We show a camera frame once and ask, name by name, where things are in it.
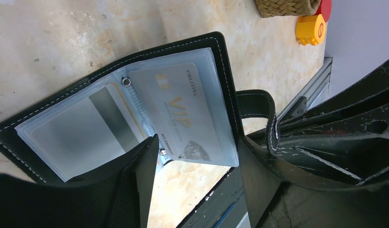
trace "red object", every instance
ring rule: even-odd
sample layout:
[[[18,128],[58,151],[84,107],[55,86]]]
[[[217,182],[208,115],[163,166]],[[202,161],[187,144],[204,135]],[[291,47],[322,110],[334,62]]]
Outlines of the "red object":
[[[332,13],[332,0],[322,0],[315,15],[321,14],[324,21],[327,23]]]

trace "metal rivet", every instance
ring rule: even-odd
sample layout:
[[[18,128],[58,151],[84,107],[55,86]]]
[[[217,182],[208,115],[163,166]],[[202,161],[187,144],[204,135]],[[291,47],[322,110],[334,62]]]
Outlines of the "metal rivet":
[[[165,149],[161,149],[161,150],[159,151],[159,154],[160,154],[161,156],[165,156],[165,155],[166,155],[166,150],[165,150]]]
[[[122,78],[122,85],[123,86],[131,85],[131,80],[129,78],[126,78],[126,77]]]

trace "white stitching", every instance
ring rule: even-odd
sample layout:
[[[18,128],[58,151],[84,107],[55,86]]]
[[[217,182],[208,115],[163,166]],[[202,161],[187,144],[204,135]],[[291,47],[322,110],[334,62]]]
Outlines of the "white stitching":
[[[39,177],[39,179],[41,179],[44,183],[46,183],[46,180],[44,180],[41,176],[39,176],[37,173],[35,173],[23,160],[21,160],[19,157],[17,157],[8,147],[6,147],[4,144],[2,144],[0,142],[0,145],[6,149],[7,151],[9,151],[17,160],[21,161],[22,164],[24,164],[29,170],[31,170],[33,172],[33,174],[35,174],[37,177]]]
[[[268,99],[268,97],[264,94],[239,94],[237,96],[244,96],[244,95],[261,95],[265,98]],[[268,134],[269,136],[269,139],[270,139],[270,143],[271,143],[271,149],[273,149],[273,151],[276,151],[278,149],[278,146],[277,147],[274,147],[274,144],[273,144],[273,127],[274,127],[274,123],[276,122],[276,112],[274,112],[274,116],[273,116],[273,124],[271,125],[271,129],[270,129],[270,133]]]
[[[268,118],[268,115],[264,115],[264,114],[245,114],[245,115],[241,115],[241,116],[248,116],[248,115],[261,116],[262,118]]]
[[[224,59],[222,58],[222,52],[221,52],[221,48],[220,48],[220,46],[219,46],[218,40],[217,40],[217,38],[214,38],[214,37],[207,37],[207,38],[203,38],[203,39],[198,39],[198,40],[194,40],[194,41],[191,41],[191,42],[182,44],[182,45],[179,44],[179,45],[175,45],[175,46],[172,46],[172,47],[167,47],[167,48],[164,48],[164,49],[161,49],[161,50],[158,50],[158,51],[153,51],[153,52],[150,52],[150,53],[141,54],[141,55],[135,56],[135,57],[133,57],[133,58],[130,58],[130,59],[126,60],[126,61],[123,61],[123,62],[121,62],[121,63],[118,63],[118,64],[114,65],[113,67],[111,67],[111,68],[105,70],[104,72],[101,72],[100,74],[98,74],[98,75],[94,76],[93,78],[89,79],[88,81],[86,81],[85,83],[81,84],[81,85],[78,86],[77,88],[75,88],[75,89],[71,90],[70,92],[68,92],[68,93],[66,93],[66,94],[64,94],[64,95],[62,95],[61,97],[59,97],[59,98],[57,98],[56,100],[50,102],[49,104],[46,104],[45,106],[41,107],[41,108],[38,109],[38,110],[41,110],[41,109],[45,108],[46,106],[48,106],[48,105],[54,103],[55,101],[61,99],[61,98],[64,97],[64,96],[67,96],[68,94],[72,93],[74,90],[78,90],[80,87],[86,85],[87,83],[89,83],[90,81],[94,80],[94,79],[97,78],[98,76],[100,76],[100,75],[102,75],[102,74],[108,72],[109,70],[111,70],[111,69],[117,67],[117,66],[120,65],[120,64],[123,64],[123,63],[125,63],[125,62],[128,62],[128,61],[130,61],[130,60],[132,60],[132,59],[135,59],[135,58],[138,58],[138,57],[141,57],[141,56],[150,55],[150,54],[152,54],[152,53],[158,53],[158,52],[161,52],[161,51],[164,51],[164,50],[167,50],[167,49],[171,49],[171,48],[175,48],[175,47],[179,47],[179,46],[184,46],[184,45],[187,45],[187,44],[191,44],[191,43],[194,43],[194,42],[206,40],[206,39],[209,39],[209,38],[214,39],[214,40],[217,42],[217,45],[218,45],[219,56],[221,57],[222,68],[223,68],[224,76],[225,76],[225,82],[227,83],[228,95],[229,95],[229,99],[230,99],[230,101],[231,101],[232,113],[233,113],[234,120],[235,120],[235,124],[236,124],[236,131],[239,131],[239,128],[238,128],[238,126],[237,126],[236,116],[235,116],[235,108],[234,108],[234,106],[233,106],[232,97],[231,97],[231,92],[230,92],[230,90],[229,90],[227,74],[226,74],[226,72],[225,72]],[[15,122],[13,122],[12,124],[10,124],[10,125],[4,127],[3,129],[0,130],[0,132],[1,132],[2,130],[4,130],[4,129],[10,127],[11,125],[14,125],[16,122],[19,122],[19,121],[21,121],[22,119],[25,119],[25,118],[27,118],[28,116],[34,114],[34,113],[37,112],[38,110],[35,110],[34,112],[32,112],[32,113],[30,113],[30,114],[24,116],[23,118],[21,118],[21,119],[15,121]],[[32,170],[24,161],[22,161],[20,158],[18,158],[10,149],[8,149],[6,146],[4,146],[1,142],[0,142],[0,145],[2,145],[5,149],[7,149],[12,155],[14,155],[14,157],[15,157],[17,160],[20,160],[20,161],[21,161],[29,170],[31,170],[37,177],[39,177],[39,179],[41,179],[44,183],[46,183],[46,181],[45,181],[41,176],[39,176],[39,174],[35,173],[35,172],[34,172],[34,171],[33,171],[33,170]]]

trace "wallet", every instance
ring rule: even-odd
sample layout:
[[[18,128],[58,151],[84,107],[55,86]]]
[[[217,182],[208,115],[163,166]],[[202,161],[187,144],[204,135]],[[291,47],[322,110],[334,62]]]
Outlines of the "wallet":
[[[0,181],[36,197],[17,204],[40,202],[22,215],[26,220],[39,211],[48,225],[61,217],[45,205],[65,201],[58,210],[70,218],[66,205],[73,201],[65,198],[95,199],[94,209],[81,206],[59,224],[112,226],[129,218],[135,221],[129,227],[146,227],[159,156],[237,167],[239,145],[251,146],[241,122],[250,117],[268,118],[266,147],[274,153],[279,129],[272,97],[236,92],[224,37],[208,33],[119,59],[0,123],[0,152],[37,184],[4,174]],[[95,197],[99,190],[104,194]],[[103,211],[95,209],[101,204]],[[95,219],[78,220],[87,213]]]

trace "beige floor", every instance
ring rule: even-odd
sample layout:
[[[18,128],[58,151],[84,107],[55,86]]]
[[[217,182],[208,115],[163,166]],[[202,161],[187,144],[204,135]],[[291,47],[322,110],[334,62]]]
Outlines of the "beige floor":
[[[324,45],[299,45],[295,23],[260,18],[252,0],[0,0],[0,121],[116,59],[211,31],[225,35],[236,89],[267,90],[281,111],[323,64]],[[149,227],[176,227],[227,170],[168,164]],[[0,172],[28,180],[1,154]]]

